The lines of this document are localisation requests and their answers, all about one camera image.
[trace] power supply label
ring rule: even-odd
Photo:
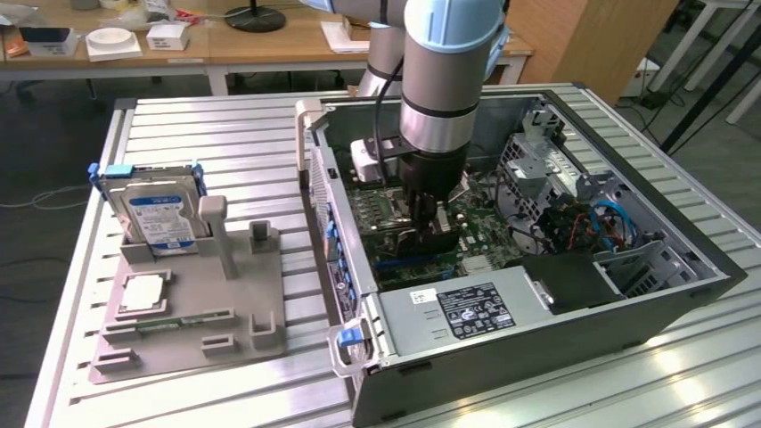
[[[493,283],[436,295],[455,337],[468,339],[514,326]]]

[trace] motherboard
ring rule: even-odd
[[[525,255],[485,186],[476,178],[464,178],[447,214],[441,212],[436,219],[443,230],[459,231],[457,248],[413,257],[400,257],[397,252],[400,234],[412,228],[401,187],[349,191],[364,249],[384,291],[498,270]]]

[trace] hard drive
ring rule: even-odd
[[[197,252],[196,239],[209,236],[199,219],[205,195],[201,166],[111,165],[100,176],[97,168],[93,164],[88,170],[91,182],[111,204],[127,243],[145,243],[156,256]]]

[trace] blue hard drive label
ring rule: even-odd
[[[176,195],[129,200],[133,219],[148,244],[160,250],[181,250],[193,245],[193,227],[183,216],[183,198]]]
[[[441,292],[436,297],[452,334],[460,340],[514,326],[493,283]]]

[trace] slotted metal surface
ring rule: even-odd
[[[761,238],[660,156],[594,95],[552,88],[749,278],[646,345],[407,416],[387,426],[746,426],[761,420]],[[283,231],[289,353],[259,364],[92,385],[95,339],[116,272],[121,228],[91,198],[28,426],[349,425],[345,384],[329,368],[328,327],[295,172],[293,104],[343,93],[145,100],[117,111],[101,161],[197,159],[211,194],[231,202],[227,227],[268,218]],[[566,132],[588,169],[601,159]]]

